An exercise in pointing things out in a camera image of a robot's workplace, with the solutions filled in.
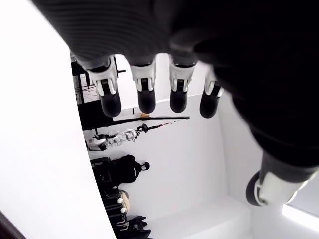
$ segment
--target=robotic hand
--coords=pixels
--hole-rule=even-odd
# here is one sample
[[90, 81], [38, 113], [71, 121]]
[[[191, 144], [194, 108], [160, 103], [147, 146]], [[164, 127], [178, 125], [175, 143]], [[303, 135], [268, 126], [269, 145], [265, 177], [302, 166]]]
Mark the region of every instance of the robotic hand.
[[206, 76], [200, 112], [212, 117], [223, 88], [262, 147], [247, 187], [256, 206], [286, 203], [319, 169], [316, 5], [204, 0], [33, 0], [95, 82], [103, 111], [121, 110], [112, 55], [131, 65], [139, 106], [154, 109], [157, 53], [170, 58], [171, 107], [182, 112], [197, 60]]

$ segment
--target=window light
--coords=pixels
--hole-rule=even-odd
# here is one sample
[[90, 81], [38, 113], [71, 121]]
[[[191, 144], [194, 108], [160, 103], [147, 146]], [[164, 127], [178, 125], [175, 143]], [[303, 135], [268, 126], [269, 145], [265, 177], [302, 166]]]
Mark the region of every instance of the window light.
[[319, 233], [319, 218], [315, 215], [305, 213], [301, 210], [293, 208], [290, 205], [283, 205], [282, 215]]

